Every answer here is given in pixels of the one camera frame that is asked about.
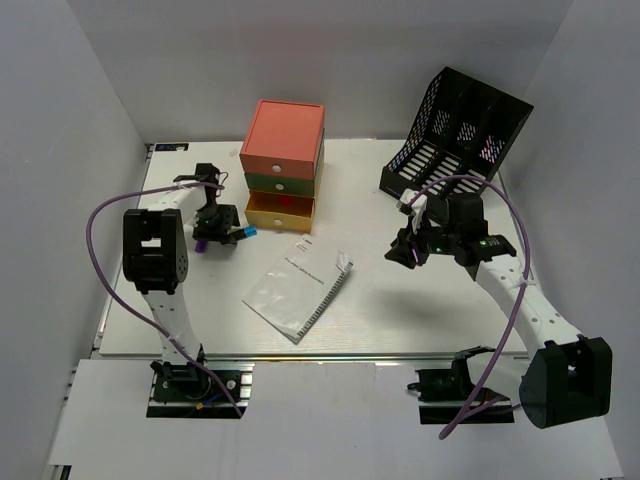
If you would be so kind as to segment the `black purple highlighter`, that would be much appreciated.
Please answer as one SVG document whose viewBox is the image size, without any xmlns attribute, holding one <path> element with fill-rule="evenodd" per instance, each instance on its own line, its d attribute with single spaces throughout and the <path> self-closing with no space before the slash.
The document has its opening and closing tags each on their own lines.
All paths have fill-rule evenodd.
<svg viewBox="0 0 640 480">
<path fill-rule="evenodd" d="M 196 242 L 196 246 L 195 246 L 195 251 L 198 253 L 203 253 L 205 252 L 207 249 L 207 242 L 202 240 L 202 241 L 197 241 Z"/>
</svg>

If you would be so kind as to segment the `black blue highlighter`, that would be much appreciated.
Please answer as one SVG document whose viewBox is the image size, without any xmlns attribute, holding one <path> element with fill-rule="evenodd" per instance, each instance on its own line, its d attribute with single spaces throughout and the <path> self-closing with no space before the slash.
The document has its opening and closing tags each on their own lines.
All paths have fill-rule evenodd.
<svg viewBox="0 0 640 480">
<path fill-rule="evenodd" d="M 257 230 L 254 226 L 247 226 L 241 230 L 236 230 L 233 232 L 233 237 L 237 240 L 244 240 L 250 237 L 253 237 L 257 234 Z"/>
</svg>

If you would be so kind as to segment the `yellow bottom drawer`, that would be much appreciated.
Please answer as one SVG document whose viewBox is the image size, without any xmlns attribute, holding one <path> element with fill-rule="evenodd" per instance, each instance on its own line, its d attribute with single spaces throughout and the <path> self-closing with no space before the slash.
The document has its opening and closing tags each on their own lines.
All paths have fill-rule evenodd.
<svg viewBox="0 0 640 480">
<path fill-rule="evenodd" d="M 310 233 L 315 211 L 313 197 L 290 196 L 291 204 L 282 206 L 280 194 L 249 192 L 245 216 L 249 224 L 261 229 Z"/>
</svg>

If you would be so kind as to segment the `green drawer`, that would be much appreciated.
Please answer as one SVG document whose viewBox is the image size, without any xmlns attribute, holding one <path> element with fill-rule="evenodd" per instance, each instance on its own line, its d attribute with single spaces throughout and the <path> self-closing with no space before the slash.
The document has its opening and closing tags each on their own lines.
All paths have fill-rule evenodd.
<svg viewBox="0 0 640 480">
<path fill-rule="evenodd" d="M 314 197 L 316 182 L 300 178 L 245 173 L 247 186 L 252 191 L 301 197 Z"/>
</svg>

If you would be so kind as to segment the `white safety instructions booklet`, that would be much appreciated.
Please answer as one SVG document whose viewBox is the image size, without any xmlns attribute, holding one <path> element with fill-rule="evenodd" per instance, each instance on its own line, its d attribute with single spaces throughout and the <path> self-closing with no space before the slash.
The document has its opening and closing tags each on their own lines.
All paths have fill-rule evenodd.
<svg viewBox="0 0 640 480">
<path fill-rule="evenodd" d="M 326 311 L 352 267 L 349 255 L 334 244 L 305 234 L 243 303 L 297 344 Z"/>
</svg>

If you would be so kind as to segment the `orange top drawer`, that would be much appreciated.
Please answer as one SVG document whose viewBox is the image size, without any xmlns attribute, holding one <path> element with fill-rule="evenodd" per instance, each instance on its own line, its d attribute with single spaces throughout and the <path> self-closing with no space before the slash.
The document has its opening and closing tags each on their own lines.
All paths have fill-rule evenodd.
<svg viewBox="0 0 640 480">
<path fill-rule="evenodd" d="M 239 154 L 244 172 L 312 180 L 324 120 L 319 104 L 260 100 Z"/>
</svg>

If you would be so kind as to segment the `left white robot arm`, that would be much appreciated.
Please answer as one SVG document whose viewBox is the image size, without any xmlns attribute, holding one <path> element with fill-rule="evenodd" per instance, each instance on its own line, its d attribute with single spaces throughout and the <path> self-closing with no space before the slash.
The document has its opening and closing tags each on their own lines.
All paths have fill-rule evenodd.
<svg viewBox="0 0 640 480">
<path fill-rule="evenodd" d="M 182 287 L 189 270 L 184 225 L 193 223 L 198 251 L 210 243 L 235 246 L 242 233 L 237 208 L 217 201 L 220 176 L 213 164 L 198 163 L 192 175 L 175 178 L 178 190 L 166 193 L 149 208 L 124 213 L 124 276 L 161 328 L 164 364 L 186 365 L 187 357 L 196 360 L 201 351 Z"/>
</svg>

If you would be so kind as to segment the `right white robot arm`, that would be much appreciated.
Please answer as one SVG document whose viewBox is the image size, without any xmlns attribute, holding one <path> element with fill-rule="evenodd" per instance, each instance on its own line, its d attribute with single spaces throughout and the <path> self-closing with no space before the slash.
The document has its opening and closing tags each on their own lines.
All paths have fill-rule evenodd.
<svg viewBox="0 0 640 480">
<path fill-rule="evenodd" d="M 426 196 L 411 189 L 401 195 L 398 208 L 408 223 L 386 259 L 414 269 L 432 255 L 453 257 L 507 316 L 530 357 L 528 366 L 520 366 L 508 359 L 492 363 L 494 351 L 489 347 L 460 351 L 450 379 L 430 388 L 429 400 L 452 389 L 472 399 L 488 388 L 520 405 L 540 429 L 609 412 L 609 344 L 601 337 L 584 336 L 525 278 L 513 245 L 502 235 L 490 234 L 480 197 L 449 197 L 441 221 L 430 220 Z"/>
</svg>

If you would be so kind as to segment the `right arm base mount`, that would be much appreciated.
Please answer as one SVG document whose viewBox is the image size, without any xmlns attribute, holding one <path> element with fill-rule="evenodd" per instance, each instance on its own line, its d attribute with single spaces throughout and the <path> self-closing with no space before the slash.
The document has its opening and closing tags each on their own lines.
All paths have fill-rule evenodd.
<svg viewBox="0 0 640 480">
<path fill-rule="evenodd" d="M 458 413 L 474 388 L 471 381 L 467 361 L 480 360 L 481 354 L 489 354 L 494 348 L 477 346 L 463 350 L 454 355 L 447 368 L 427 368 L 416 370 L 417 381 L 406 387 L 410 394 L 417 396 L 421 425 L 446 425 Z M 470 410 L 485 406 L 499 397 L 498 393 L 483 387 L 476 395 Z M 504 401 L 508 406 L 497 402 L 482 412 L 465 418 L 463 424 L 510 424 L 514 423 L 515 407 L 508 398 Z"/>
</svg>

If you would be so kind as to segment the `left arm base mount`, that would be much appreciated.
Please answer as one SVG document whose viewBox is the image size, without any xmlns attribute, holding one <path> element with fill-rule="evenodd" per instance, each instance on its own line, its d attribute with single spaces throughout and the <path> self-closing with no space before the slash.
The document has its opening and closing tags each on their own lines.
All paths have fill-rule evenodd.
<svg viewBox="0 0 640 480">
<path fill-rule="evenodd" d="M 153 371 L 146 417 L 151 419 L 239 419 L 220 385 L 191 363 L 158 360 Z"/>
</svg>

